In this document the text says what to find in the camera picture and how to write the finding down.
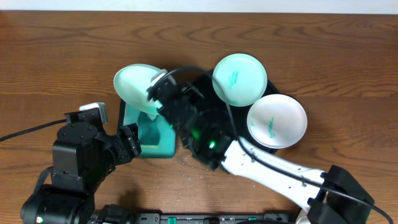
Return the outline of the green yellow scrub sponge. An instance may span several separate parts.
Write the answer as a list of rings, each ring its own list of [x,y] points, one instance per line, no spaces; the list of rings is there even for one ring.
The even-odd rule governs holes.
[[[137,125],[140,131],[139,140],[141,144],[158,145],[160,141],[160,133],[155,121],[151,120],[146,113],[140,112],[137,119]]]

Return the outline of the white pink plate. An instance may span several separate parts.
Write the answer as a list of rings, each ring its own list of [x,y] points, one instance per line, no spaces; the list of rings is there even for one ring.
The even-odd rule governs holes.
[[[272,94],[257,100],[249,109],[247,127],[252,138],[271,149],[298,143],[307,130],[303,106],[290,96]]]

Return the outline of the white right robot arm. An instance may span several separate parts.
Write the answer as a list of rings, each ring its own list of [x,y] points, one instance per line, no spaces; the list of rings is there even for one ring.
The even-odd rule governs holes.
[[[196,160],[278,192],[296,203],[310,223],[367,221],[374,200],[347,170],[302,167],[268,153],[263,142],[244,138],[243,133],[254,131],[251,105],[264,94],[266,79],[225,81],[208,73],[203,78],[203,87],[179,85],[171,74],[160,73],[147,91]]]

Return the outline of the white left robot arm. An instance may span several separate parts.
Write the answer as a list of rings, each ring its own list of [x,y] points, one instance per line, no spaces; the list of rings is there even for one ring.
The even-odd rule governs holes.
[[[141,153],[136,124],[115,135],[103,128],[98,108],[67,113],[66,125],[52,146],[53,165],[43,170],[33,194],[21,208],[24,223],[135,223],[118,205],[95,209],[95,193],[116,166]]]

